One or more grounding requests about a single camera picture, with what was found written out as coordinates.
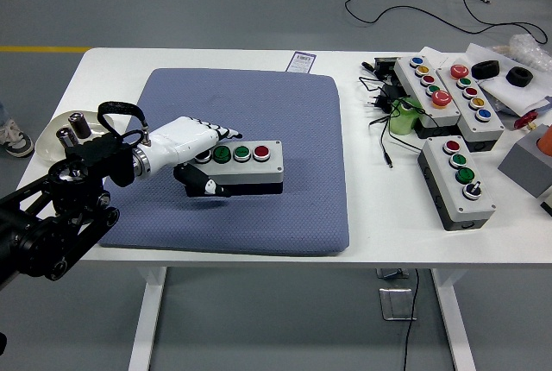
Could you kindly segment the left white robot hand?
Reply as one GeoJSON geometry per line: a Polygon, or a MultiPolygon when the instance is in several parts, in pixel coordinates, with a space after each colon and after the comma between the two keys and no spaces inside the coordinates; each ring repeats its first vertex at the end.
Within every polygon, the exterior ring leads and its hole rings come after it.
{"type": "Polygon", "coordinates": [[[206,153],[226,138],[242,138],[233,129],[188,116],[156,129],[149,142],[141,142],[133,150],[134,174],[147,179],[163,167],[172,167],[174,178],[192,192],[207,196],[229,197],[231,193],[210,176],[191,165],[196,156],[206,153]]]}

